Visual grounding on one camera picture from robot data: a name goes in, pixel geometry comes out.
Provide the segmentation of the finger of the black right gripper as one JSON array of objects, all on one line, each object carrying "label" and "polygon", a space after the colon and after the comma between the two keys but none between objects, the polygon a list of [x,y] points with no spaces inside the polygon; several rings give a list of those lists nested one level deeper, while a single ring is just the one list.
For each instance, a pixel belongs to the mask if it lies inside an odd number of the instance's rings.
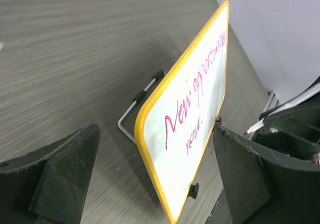
[{"label": "finger of the black right gripper", "polygon": [[261,114],[264,126],[252,141],[307,162],[320,162],[320,105],[302,103],[272,114]]}]

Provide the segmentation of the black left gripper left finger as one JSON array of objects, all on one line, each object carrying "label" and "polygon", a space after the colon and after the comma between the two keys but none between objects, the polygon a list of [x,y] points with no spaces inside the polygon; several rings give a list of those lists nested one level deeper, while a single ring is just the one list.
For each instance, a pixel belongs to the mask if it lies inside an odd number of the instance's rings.
[{"label": "black left gripper left finger", "polygon": [[0,164],[2,224],[79,224],[100,142],[90,124]]}]

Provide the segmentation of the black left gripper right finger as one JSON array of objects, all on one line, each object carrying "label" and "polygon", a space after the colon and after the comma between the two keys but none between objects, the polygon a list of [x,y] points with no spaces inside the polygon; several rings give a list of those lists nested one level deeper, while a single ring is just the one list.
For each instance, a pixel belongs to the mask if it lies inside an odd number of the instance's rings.
[{"label": "black left gripper right finger", "polygon": [[318,224],[320,166],[215,124],[214,151],[235,224]]}]

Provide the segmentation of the yellow framed whiteboard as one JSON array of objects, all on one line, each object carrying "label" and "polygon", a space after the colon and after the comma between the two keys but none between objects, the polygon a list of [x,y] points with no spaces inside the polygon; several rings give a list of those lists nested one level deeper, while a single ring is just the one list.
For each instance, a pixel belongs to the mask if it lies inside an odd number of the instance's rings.
[{"label": "yellow framed whiteboard", "polygon": [[225,0],[140,108],[134,138],[162,208],[182,212],[226,93]]}]

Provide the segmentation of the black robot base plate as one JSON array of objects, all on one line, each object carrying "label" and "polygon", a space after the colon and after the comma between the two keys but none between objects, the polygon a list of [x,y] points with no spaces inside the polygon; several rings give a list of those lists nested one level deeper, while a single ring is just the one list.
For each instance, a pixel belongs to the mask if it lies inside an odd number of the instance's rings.
[{"label": "black robot base plate", "polygon": [[205,224],[233,224],[224,189],[220,193]]}]

